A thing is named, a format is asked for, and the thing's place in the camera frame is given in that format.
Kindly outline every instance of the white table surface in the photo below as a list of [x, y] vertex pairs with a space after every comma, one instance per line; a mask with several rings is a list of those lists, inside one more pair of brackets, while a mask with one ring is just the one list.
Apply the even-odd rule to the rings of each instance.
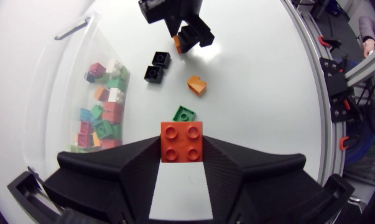
[[[131, 71], [123, 142], [160, 133], [179, 105], [197, 113], [204, 135], [274, 154], [302, 153], [315, 180], [320, 166], [320, 107], [300, 36], [278, 0], [204, 0], [201, 18], [215, 41], [178, 55], [164, 21], [148, 24], [136, 1], [96, 1], [101, 30]], [[160, 85], [143, 76], [155, 51], [172, 63]], [[195, 96], [186, 81], [198, 75], [207, 91]], [[212, 218], [202, 162], [161, 163], [150, 217]]]
[[[27, 165], [22, 123], [34, 67], [49, 37], [89, 3], [0, 1], [0, 210], [9, 223], [31, 222], [6, 185]], [[124, 143], [158, 135], [160, 122], [170, 121], [183, 105], [203, 121], [205, 135], [264, 152], [302, 153], [305, 171], [317, 178], [321, 127], [315, 82], [302, 41], [278, 0], [204, 0], [201, 18], [215, 41], [183, 57], [164, 22], [147, 24], [137, 1], [96, 1], [89, 10], [102, 14], [104, 34], [132, 73]], [[172, 56], [161, 85], [143, 80], [155, 51]], [[187, 88], [191, 75], [208, 84], [202, 98]], [[161, 164], [157, 180], [150, 217], [211, 218], [202, 163]]]

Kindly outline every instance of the black lego brick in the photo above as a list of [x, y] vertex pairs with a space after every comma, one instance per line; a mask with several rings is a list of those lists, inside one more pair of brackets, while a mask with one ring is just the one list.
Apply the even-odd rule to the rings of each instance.
[[164, 76], [164, 69], [157, 66], [148, 66], [146, 74], [144, 75], [144, 80], [149, 83], [160, 84], [162, 77]]
[[168, 68], [170, 64], [170, 54], [168, 52], [156, 52], [151, 62], [154, 66]]

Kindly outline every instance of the black bracket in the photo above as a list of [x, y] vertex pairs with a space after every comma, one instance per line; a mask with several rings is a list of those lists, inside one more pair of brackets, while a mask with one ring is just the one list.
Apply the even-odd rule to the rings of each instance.
[[318, 36], [318, 41], [324, 47], [330, 47], [330, 52], [334, 49], [339, 49], [342, 45], [342, 42], [338, 39], [332, 37]]
[[334, 123], [352, 119], [356, 122], [363, 121], [363, 116], [356, 105], [354, 90], [348, 87], [345, 78], [347, 59], [345, 57], [341, 63], [336, 63], [326, 58], [320, 58], [331, 104], [331, 120]]

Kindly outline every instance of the cable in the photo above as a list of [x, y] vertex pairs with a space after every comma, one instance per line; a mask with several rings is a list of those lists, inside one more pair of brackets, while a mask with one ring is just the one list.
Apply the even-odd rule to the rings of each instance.
[[368, 89], [368, 82], [369, 82], [369, 80], [366, 82], [366, 86], [364, 87], [363, 91], [361, 92], [361, 95], [360, 95], [360, 97], [359, 97], [359, 100], [358, 100], [357, 103], [356, 103], [357, 106], [359, 105], [361, 99], [363, 98], [364, 92], [367, 91], [367, 89]]
[[369, 92], [368, 99], [367, 99], [367, 102], [366, 102], [366, 106], [368, 105], [368, 103], [369, 103], [369, 101], [370, 101], [370, 99], [371, 99], [371, 97], [372, 97], [374, 91], [375, 91], [375, 84], [374, 84], [374, 86], [371, 88], [371, 91]]

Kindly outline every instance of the lego stud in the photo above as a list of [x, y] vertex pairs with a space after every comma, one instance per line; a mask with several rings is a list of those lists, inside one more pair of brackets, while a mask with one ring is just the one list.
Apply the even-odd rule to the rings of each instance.
[[158, 61], [162, 61], [163, 59], [164, 59], [164, 56], [162, 56], [162, 55], [158, 55], [158, 56], [157, 56], [157, 60], [158, 60]]
[[165, 136], [169, 139], [174, 139], [176, 138], [176, 135], [177, 135], [177, 131], [174, 127], [172, 126], [168, 126], [166, 129], [165, 129]]
[[167, 158], [167, 160], [169, 161], [174, 161], [176, 160], [177, 158], [177, 151], [175, 149], [172, 149], [171, 147], [169, 147], [166, 152], [165, 152], [165, 157]]
[[187, 151], [187, 157], [188, 157], [188, 159], [190, 159], [191, 161], [195, 161], [195, 160], [197, 160], [197, 159], [200, 157], [200, 153], [198, 152], [197, 149], [191, 147], [191, 148]]
[[149, 73], [150, 77], [157, 78], [157, 72], [155, 70], [151, 70]]
[[187, 129], [187, 136], [191, 139], [196, 139], [200, 133], [198, 132], [198, 129], [196, 127], [190, 126]]
[[187, 119], [188, 119], [187, 114], [182, 113], [182, 114], [180, 115], [180, 119], [182, 119], [183, 121], [187, 121]]

